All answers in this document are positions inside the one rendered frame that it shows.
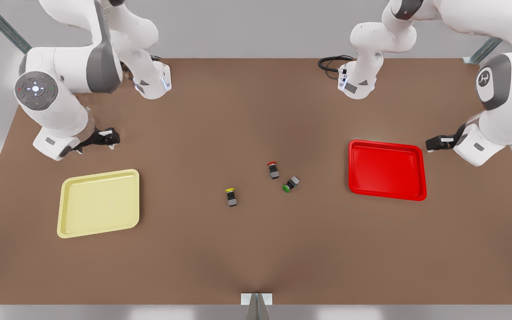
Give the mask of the silver frame post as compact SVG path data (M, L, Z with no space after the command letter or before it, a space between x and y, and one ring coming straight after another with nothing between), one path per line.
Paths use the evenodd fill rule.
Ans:
M22 53L27 53L31 45L16 31L16 29L0 14L0 32Z
M241 293L240 304L248 306L246 320L270 320L267 306L273 304L273 294Z
M463 57L464 64L480 64L488 57L503 40L499 38L489 38L472 56Z

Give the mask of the red tray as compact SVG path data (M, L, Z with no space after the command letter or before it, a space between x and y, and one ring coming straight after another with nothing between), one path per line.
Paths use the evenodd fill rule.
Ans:
M355 194L421 202L427 197L422 151L411 144L352 140L348 185Z

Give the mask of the yellow tray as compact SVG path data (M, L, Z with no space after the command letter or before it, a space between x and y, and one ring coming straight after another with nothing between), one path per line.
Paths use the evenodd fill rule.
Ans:
M140 175L126 169L68 178L60 191L62 239L120 231L140 220Z

